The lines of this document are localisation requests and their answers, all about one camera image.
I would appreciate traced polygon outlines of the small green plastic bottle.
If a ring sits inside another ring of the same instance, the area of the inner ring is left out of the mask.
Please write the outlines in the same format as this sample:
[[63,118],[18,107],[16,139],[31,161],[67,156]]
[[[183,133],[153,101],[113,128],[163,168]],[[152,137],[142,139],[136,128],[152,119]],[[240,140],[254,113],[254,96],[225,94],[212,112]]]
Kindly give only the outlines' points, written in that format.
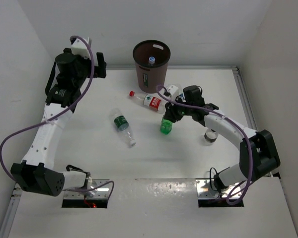
[[162,134],[164,134],[164,135],[170,134],[170,132],[172,131],[172,126],[173,126],[172,121],[162,117],[161,124],[160,124],[160,132]]

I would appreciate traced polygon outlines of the green-label clear water bottle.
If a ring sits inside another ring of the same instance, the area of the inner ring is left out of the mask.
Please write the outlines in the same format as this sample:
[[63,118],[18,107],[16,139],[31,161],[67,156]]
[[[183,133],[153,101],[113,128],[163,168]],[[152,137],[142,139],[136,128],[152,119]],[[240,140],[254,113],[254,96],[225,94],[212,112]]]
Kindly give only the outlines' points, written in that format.
[[114,125],[120,139],[123,140],[128,147],[133,147],[136,144],[131,126],[123,113],[118,109],[114,108],[110,112],[110,121]]

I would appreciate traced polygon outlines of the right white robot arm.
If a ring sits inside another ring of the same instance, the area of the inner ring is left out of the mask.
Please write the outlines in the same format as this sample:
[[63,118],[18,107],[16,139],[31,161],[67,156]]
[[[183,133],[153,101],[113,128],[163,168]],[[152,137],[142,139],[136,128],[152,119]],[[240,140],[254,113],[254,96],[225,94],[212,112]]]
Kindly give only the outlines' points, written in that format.
[[201,87],[188,86],[183,89],[183,96],[166,101],[160,127],[162,133],[169,134],[172,124],[187,116],[207,129],[204,138],[208,142],[215,142],[221,135],[239,150],[238,164],[214,175],[212,188],[216,192],[237,182],[245,181],[250,185],[280,166],[272,134],[243,126],[225,116],[215,104],[205,103]]

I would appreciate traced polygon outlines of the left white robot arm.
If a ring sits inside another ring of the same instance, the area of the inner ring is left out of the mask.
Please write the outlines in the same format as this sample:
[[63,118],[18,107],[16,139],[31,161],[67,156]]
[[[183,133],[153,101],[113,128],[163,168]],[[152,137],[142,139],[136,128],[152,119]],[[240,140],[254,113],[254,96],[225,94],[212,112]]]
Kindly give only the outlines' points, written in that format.
[[10,169],[16,183],[25,192],[58,196],[63,190],[86,192],[90,176],[80,168],[68,165],[66,171],[54,170],[55,154],[62,132],[75,112],[73,103],[82,95],[80,89],[90,77],[106,77],[106,62],[103,53],[97,52],[97,63],[91,66],[90,59],[65,48],[56,56],[50,78],[45,88],[42,125],[21,163],[14,163]]

